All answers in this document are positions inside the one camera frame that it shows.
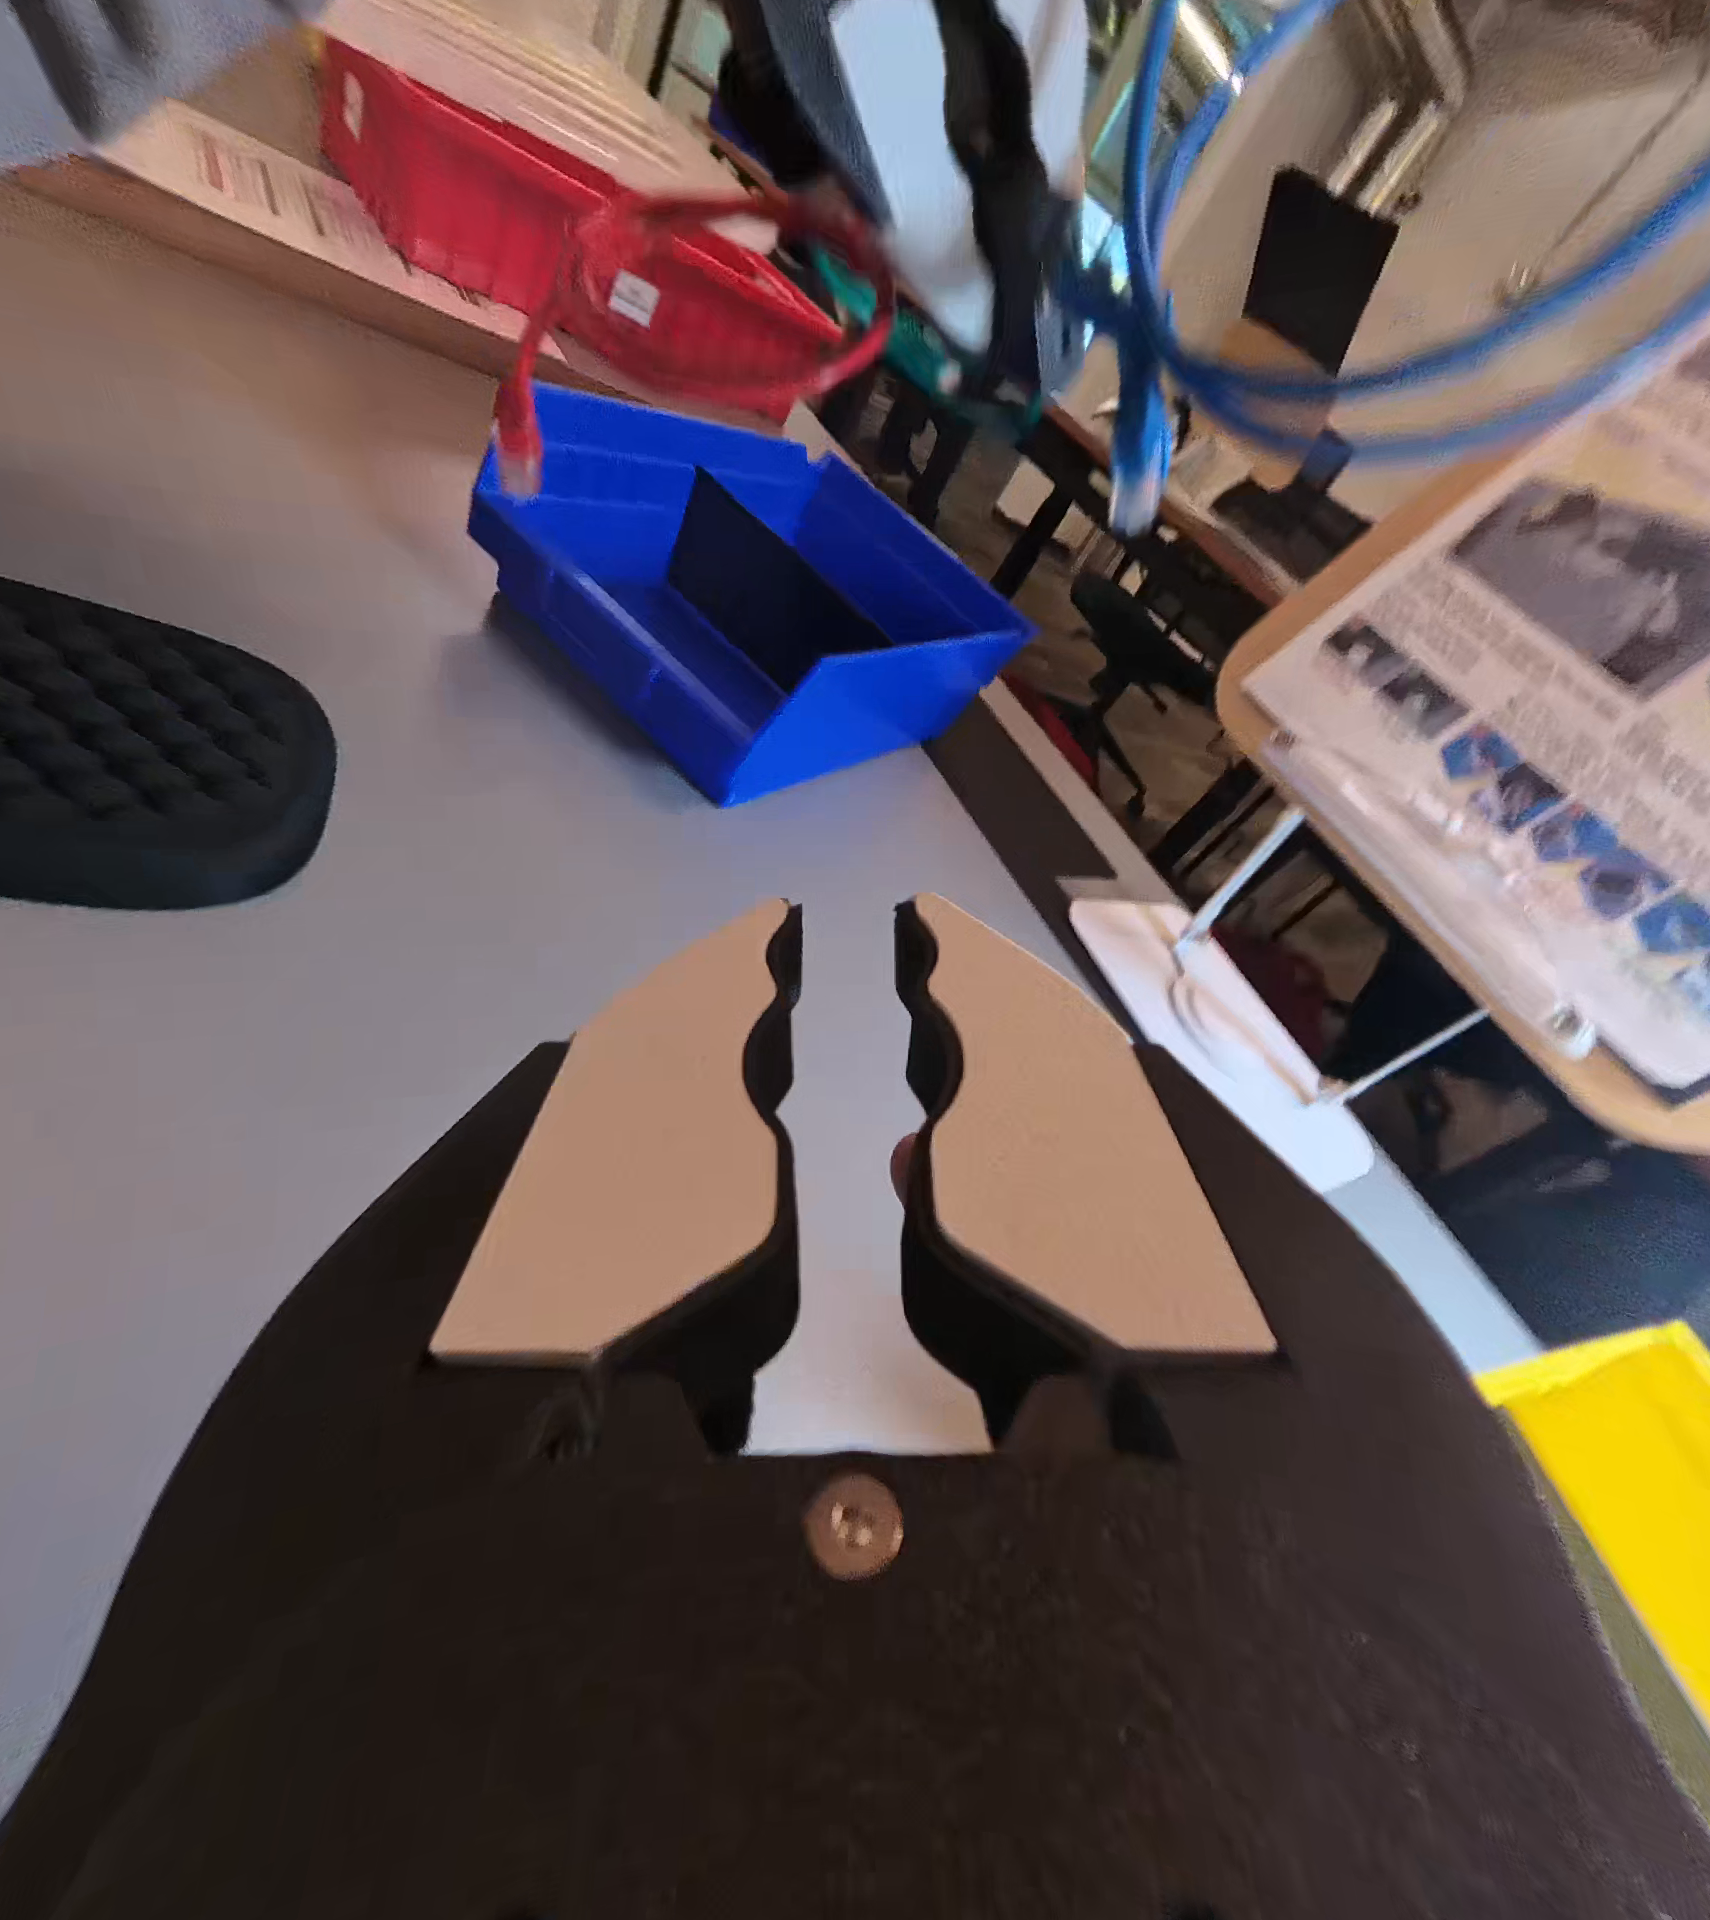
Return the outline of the black monitor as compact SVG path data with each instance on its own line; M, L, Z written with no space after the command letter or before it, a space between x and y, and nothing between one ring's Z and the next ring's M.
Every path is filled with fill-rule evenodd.
M1241 317L1268 327L1318 370L1343 370L1397 237L1397 218L1332 192L1299 166L1278 168Z

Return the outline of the blue plastic bin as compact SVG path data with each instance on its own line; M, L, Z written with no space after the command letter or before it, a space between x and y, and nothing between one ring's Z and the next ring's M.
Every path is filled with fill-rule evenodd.
M861 468L534 383L539 485L478 470L500 597L717 805L918 747L1033 622Z

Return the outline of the wooden clipboard with printed sheet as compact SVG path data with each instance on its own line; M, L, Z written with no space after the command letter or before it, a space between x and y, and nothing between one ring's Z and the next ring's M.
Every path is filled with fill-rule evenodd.
M1220 711L1587 1117L1710 1154L1710 321L1386 515Z

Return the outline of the black textured wrist pad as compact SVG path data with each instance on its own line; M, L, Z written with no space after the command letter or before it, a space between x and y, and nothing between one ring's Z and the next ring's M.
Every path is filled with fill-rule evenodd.
M213 635L0 576L0 901L173 912L315 855L337 732Z

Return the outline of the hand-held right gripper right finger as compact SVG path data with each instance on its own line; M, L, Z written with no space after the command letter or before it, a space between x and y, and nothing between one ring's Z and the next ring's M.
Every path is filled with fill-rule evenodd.
M935 892L895 912L923 1109L900 1245L922 1348L963 1380L1281 1351L1124 1028Z

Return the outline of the yellow plastic bin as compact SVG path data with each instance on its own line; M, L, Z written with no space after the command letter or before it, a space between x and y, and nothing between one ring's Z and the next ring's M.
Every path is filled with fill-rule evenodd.
M1682 1319L1477 1375L1710 1737L1710 1348Z

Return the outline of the printed paper sheet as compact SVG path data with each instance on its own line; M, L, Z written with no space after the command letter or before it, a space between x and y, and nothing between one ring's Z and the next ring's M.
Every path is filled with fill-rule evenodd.
M223 234L264 241L274 261L337 275L367 294L514 346L522 317L459 289L395 252L353 187L207 112L166 102L92 157L171 205L212 215Z

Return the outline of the red plastic bin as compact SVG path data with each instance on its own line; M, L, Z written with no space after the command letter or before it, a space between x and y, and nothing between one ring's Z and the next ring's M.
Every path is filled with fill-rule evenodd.
M843 322L717 218L584 225L660 201L570 148L328 35L321 148L418 270L586 348L657 397L782 419L848 370Z

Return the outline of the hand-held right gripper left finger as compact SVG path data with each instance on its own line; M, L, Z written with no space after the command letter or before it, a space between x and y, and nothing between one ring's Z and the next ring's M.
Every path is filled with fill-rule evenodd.
M748 1043L779 1006L764 901L612 996L570 1039L430 1338L444 1363L612 1358L764 1243L779 1145Z

